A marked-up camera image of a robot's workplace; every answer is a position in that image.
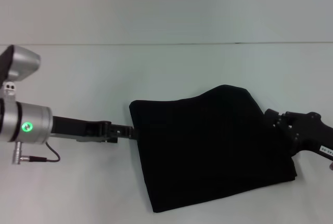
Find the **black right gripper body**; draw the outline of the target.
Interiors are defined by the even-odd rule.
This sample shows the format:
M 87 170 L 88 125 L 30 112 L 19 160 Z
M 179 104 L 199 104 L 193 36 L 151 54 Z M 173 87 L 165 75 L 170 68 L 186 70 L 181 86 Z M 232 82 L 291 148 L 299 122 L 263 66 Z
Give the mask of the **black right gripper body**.
M 286 112 L 284 119 L 299 137 L 299 152 L 310 151 L 332 160 L 332 128 L 322 122 L 320 114 Z

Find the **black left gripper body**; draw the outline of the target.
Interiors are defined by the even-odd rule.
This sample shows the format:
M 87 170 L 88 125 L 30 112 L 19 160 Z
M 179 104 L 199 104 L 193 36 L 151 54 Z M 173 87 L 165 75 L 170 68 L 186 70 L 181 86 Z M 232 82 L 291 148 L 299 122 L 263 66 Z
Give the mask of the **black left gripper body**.
M 111 122 L 85 121 L 64 117 L 53 117 L 51 137 L 73 139 L 78 142 L 109 142 Z

